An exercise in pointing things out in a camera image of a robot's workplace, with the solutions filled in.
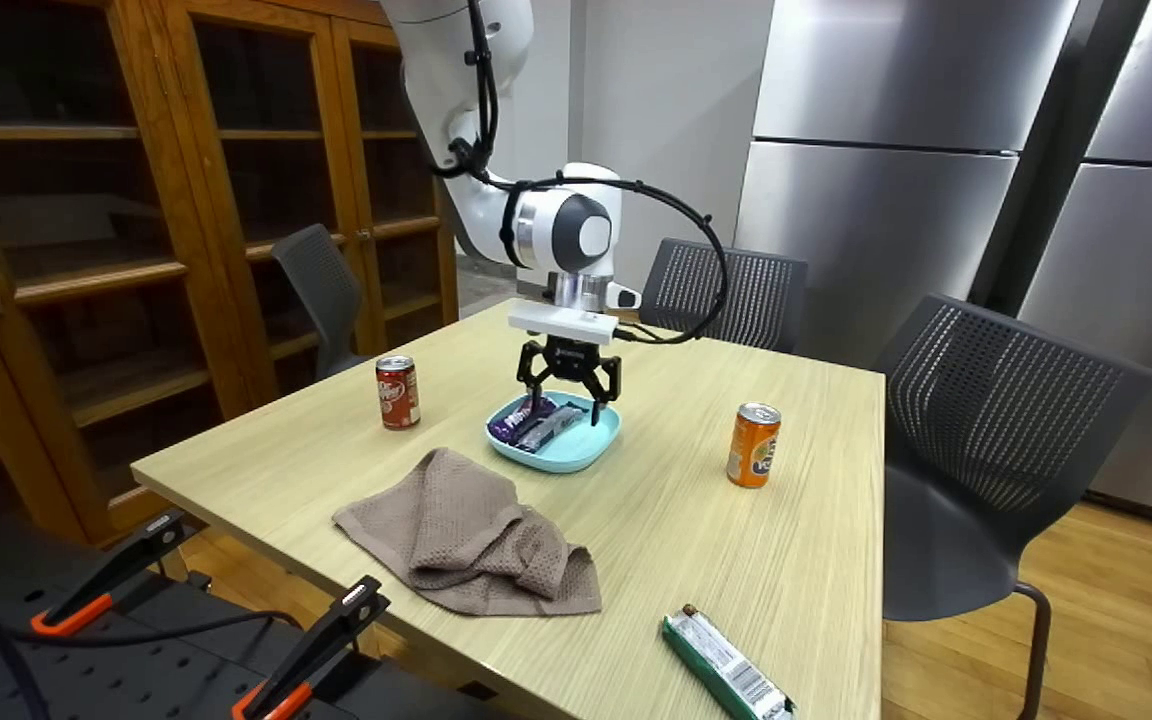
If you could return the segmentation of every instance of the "light blue plate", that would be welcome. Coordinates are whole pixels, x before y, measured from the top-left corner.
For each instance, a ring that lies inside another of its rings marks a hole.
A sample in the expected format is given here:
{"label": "light blue plate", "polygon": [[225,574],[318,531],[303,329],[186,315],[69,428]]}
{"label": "light blue plate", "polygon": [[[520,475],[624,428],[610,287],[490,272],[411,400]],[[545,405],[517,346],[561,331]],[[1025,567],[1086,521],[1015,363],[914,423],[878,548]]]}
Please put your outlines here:
{"label": "light blue plate", "polygon": [[557,437],[549,437],[540,449],[502,445],[498,437],[490,437],[490,423],[498,423],[525,400],[525,396],[517,396],[498,413],[490,413],[485,423],[485,437],[498,457],[507,457],[525,469],[549,473],[549,475],[571,475],[571,473],[588,469],[592,459],[600,459],[616,445],[616,437],[620,437],[620,413],[616,407],[604,405],[600,423],[588,423],[588,417],[592,417],[588,396],[567,396],[567,391],[545,391],[545,396],[565,413]]}

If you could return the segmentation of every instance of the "red soda can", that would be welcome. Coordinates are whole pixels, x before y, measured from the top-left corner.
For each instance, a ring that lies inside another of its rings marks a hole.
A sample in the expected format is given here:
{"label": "red soda can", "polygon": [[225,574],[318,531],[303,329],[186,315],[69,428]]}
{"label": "red soda can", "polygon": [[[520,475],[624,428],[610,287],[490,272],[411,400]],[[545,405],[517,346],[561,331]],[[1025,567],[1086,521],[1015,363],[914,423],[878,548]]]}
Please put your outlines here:
{"label": "red soda can", "polygon": [[417,396],[417,363],[411,363],[411,358],[381,358],[375,362],[375,389],[381,389],[381,419],[385,419],[385,428],[417,428],[420,423],[420,396]]}
{"label": "red soda can", "polygon": [[769,405],[741,405],[727,452],[727,482],[762,489],[777,457],[780,413]]}

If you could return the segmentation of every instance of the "wooden table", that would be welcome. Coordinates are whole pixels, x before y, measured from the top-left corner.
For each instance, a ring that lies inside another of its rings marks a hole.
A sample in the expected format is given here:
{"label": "wooden table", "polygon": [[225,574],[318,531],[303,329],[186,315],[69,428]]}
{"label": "wooden table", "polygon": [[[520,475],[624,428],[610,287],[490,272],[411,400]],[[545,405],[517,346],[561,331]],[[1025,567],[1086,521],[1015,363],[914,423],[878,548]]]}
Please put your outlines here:
{"label": "wooden table", "polygon": [[[520,339],[490,307],[407,346],[420,375],[411,432],[381,428],[373,363],[358,363],[131,473],[326,590],[375,576],[399,631],[571,716],[721,716],[656,637],[678,606],[707,614],[800,716],[878,716],[884,379],[721,339],[616,346],[620,445],[579,475],[540,475],[485,445],[490,407],[520,396]],[[722,482],[741,400],[785,413],[773,482],[757,492]],[[525,503],[588,544],[604,614],[451,618],[332,529],[337,507],[395,483],[426,449],[507,475]]]}

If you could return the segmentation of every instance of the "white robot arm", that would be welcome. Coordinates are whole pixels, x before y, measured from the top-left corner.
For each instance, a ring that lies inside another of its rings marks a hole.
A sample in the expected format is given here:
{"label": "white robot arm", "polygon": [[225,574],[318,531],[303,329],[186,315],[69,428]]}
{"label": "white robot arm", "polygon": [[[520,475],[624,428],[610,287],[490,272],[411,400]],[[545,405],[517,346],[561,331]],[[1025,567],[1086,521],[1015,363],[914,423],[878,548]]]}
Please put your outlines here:
{"label": "white robot arm", "polygon": [[620,232],[616,172],[565,166],[557,181],[511,184],[489,167],[497,97],[507,91],[532,44],[532,0],[381,0],[403,53],[403,83],[420,135],[440,166],[459,216],[459,246],[517,270],[511,326],[549,336],[526,346],[520,379],[579,379],[597,405],[616,400],[620,363],[600,362],[616,319],[604,315]]}

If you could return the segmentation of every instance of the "wooden cabinet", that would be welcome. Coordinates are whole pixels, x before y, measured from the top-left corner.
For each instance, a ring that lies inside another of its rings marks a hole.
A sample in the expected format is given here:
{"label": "wooden cabinet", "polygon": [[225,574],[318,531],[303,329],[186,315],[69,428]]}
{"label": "wooden cabinet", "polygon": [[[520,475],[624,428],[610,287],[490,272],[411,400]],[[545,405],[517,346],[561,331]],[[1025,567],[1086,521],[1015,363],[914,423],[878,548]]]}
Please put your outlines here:
{"label": "wooden cabinet", "polygon": [[107,542],[129,459],[310,379],[267,246],[326,224],[358,353],[457,315],[373,4],[0,0],[0,503]]}

